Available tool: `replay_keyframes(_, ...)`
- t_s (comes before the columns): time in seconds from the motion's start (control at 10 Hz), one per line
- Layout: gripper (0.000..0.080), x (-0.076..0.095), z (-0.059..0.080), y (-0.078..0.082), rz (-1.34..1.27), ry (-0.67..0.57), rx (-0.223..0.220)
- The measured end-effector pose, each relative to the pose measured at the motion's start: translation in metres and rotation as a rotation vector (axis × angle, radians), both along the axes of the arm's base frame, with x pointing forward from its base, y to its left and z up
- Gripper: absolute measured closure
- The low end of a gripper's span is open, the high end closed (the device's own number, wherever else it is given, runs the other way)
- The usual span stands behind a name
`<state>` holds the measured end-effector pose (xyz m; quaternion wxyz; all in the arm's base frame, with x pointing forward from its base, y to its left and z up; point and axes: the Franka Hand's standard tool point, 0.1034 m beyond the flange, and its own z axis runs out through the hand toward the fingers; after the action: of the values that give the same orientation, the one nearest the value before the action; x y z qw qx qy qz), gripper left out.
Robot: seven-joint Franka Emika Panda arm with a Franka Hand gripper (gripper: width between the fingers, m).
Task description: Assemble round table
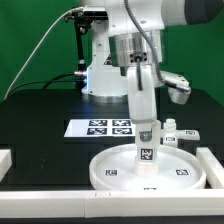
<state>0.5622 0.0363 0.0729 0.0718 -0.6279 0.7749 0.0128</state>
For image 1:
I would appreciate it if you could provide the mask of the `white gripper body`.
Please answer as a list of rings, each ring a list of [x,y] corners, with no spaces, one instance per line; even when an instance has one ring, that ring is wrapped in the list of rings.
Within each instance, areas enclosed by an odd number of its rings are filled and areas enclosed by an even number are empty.
[[[152,69],[141,67],[142,90],[138,89],[137,68],[127,69],[129,116],[133,124],[152,123],[157,119],[156,99]]]

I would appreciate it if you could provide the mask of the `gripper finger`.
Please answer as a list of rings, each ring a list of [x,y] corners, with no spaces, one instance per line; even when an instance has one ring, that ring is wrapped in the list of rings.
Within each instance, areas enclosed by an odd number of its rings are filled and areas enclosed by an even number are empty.
[[[140,140],[142,142],[148,142],[152,140],[152,132],[151,131],[142,131],[139,133]]]

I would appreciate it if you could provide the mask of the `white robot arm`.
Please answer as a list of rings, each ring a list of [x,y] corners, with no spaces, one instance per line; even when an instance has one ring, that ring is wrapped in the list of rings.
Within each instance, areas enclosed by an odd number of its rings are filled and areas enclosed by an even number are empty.
[[[224,0],[81,0],[93,26],[92,62],[86,93],[101,99],[128,97],[136,138],[148,143],[159,136],[155,88],[165,85],[171,99],[185,103],[188,84],[161,73],[161,31],[167,26],[208,23]]]

